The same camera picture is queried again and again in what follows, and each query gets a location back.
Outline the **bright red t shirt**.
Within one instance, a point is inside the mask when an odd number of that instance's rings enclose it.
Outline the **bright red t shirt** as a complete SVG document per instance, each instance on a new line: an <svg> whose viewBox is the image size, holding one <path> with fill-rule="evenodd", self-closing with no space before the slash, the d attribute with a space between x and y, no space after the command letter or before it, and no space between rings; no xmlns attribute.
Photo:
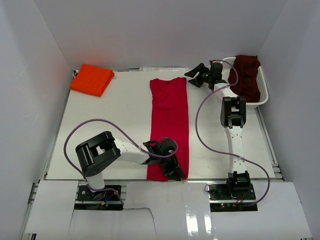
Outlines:
<svg viewBox="0 0 320 240"><path fill-rule="evenodd" d="M189 108L187 79L153 79L150 81L152 94L151 134L152 141L162 137L173 139L178 145L177 159L185 175L189 174Z"/></svg>

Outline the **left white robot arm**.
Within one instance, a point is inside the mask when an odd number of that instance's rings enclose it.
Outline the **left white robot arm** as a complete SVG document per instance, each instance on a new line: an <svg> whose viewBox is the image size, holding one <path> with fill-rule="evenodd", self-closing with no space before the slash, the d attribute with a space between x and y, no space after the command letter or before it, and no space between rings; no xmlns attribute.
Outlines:
<svg viewBox="0 0 320 240"><path fill-rule="evenodd" d="M104 131L79 144L75 152L88 184L88 193L99 200L105 196L106 187L102 172L115 161L133 162L139 165L158 165L162 173L173 181L186 177L176 154L177 144L165 137L161 141L147 141L142 147L113 137Z"/></svg>

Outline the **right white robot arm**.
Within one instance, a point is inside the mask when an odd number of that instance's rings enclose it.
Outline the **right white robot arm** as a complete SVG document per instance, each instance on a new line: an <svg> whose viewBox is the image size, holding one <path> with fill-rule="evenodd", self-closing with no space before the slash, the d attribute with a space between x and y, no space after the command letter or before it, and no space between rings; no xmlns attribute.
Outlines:
<svg viewBox="0 0 320 240"><path fill-rule="evenodd" d="M199 105L195 114L195 132L200 142L210 151L229 156L228 178L226 180L226 195L236 200L244 197L245 193L251 186L250 175L243 158L243 128L246 123L246 99L243 96L236 95L231 87L236 85L239 75L235 67L225 60L211 60L210 67L206 67L204 63L200 63L194 69L186 72L184 75L189 77L188 81L192 85L200 88L204 83L208 84L211 93L207 95ZM222 71L223 63L229 65L234 71L235 83L228 83L223 80ZM200 110L205 101L213 94L220 94L221 112L220 124L224 128L228 152L214 150L204 143L198 130L198 118Z"/></svg>

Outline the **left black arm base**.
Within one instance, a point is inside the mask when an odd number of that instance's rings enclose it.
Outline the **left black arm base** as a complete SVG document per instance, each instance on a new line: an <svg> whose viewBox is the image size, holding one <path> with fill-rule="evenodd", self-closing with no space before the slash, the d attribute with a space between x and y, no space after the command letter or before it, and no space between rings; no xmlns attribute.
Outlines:
<svg viewBox="0 0 320 240"><path fill-rule="evenodd" d="M122 211L123 205L112 189L91 191L86 185L80 185L77 190L74 209L83 211Z"/></svg>

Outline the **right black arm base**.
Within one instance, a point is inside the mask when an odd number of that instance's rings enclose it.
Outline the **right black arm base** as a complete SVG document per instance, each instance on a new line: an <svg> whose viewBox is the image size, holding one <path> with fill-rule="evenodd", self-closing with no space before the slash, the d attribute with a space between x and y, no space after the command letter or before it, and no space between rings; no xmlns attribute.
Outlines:
<svg viewBox="0 0 320 240"><path fill-rule="evenodd" d="M208 193L212 213L258 211L253 184L250 185L248 190L229 193L226 184L208 183L205 185L204 191Z"/></svg>

